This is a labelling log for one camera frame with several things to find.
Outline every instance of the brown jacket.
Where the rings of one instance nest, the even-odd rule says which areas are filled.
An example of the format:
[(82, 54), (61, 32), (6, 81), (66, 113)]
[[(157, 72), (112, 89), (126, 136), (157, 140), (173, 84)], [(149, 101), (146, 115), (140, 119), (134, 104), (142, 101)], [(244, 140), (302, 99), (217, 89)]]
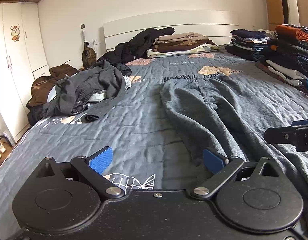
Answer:
[(33, 82), (31, 88), (32, 98), (27, 103), (27, 108), (39, 106), (47, 103), (48, 95), (58, 80), (70, 77), (77, 73), (78, 70), (68, 64), (62, 64), (57, 67), (50, 68), (51, 76), (39, 77)]

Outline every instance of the gray quilted bedspread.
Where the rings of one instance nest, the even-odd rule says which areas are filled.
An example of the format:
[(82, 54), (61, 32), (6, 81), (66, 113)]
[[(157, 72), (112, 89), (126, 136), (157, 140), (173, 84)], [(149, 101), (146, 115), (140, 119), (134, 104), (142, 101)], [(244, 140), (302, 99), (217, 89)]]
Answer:
[(132, 75), (137, 77), (132, 87), (102, 120), (82, 123), (78, 115), (64, 124), (60, 117), (48, 118), (23, 136), (0, 168), (0, 238), (18, 230), (12, 200), (46, 156), (68, 162), (110, 146), (113, 162), (103, 175), (124, 190), (194, 187), (202, 171), (164, 111), (160, 89), (165, 77), (197, 74), (203, 66), (227, 67), (233, 72), (230, 76), (244, 83), (286, 126), (308, 119), (308, 96), (262, 72), (254, 62), (223, 51), (133, 64)]

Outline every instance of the white wardrobe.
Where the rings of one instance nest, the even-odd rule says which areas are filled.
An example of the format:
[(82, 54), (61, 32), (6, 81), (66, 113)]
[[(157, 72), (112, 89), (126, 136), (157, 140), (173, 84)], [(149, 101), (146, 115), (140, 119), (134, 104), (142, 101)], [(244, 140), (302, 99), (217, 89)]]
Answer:
[(37, 3), (0, 4), (0, 133), (25, 133), (31, 86), (48, 70)]

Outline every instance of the wooden door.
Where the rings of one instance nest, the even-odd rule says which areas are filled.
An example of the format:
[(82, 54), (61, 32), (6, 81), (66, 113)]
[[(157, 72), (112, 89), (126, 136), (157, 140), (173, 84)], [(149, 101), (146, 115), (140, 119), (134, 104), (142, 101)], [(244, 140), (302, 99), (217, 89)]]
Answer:
[(0, 114), (13, 138), (28, 124), (27, 115), (15, 87), (3, 32), (3, 5), (0, 4)]
[(268, 14), (268, 28), (275, 31), (275, 27), (284, 24), (283, 4), (281, 0), (266, 0)]
[(14, 83), (26, 112), (29, 112), (26, 104), (32, 97), (34, 77), (23, 34), (21, 3), (3, 4), (3, 28)]
[(22, 3), (22, 23), (32, 71), (46, 66), (37, 3)]

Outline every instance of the stack of folded clothes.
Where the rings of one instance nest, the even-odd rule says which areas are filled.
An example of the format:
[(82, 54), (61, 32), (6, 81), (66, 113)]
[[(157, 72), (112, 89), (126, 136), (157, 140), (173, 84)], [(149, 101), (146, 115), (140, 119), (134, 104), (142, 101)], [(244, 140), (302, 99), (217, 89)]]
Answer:
[(267, 41), (270, 40), (266, 36), (266, 32), (233, 30), (232, 46), (225, 46), (227, 52), (239, 56), (241, 58), (258, 61), (259, 52), (267, 47)]
[(155, 39), (153, 43), (154, 52), (172, 52), (194, 49), (202, 44), (216, 45), (207, 36), (199, 33), (181, 33), (164, 35)]
[(155, 39), (152, 48), (147, 51), (147, 56), (149, 58), (167, 57), (209, 52), (211, 49), (218, 49), (218, 47), (207, 36), (199, 33), (181, 33)]
[(308, 27), (278, 25), (276, 32), (278, 39), (269, 40), (268, 47), (259, 53), (261, 68), (265, 67), (290, 85), (307, 91)]

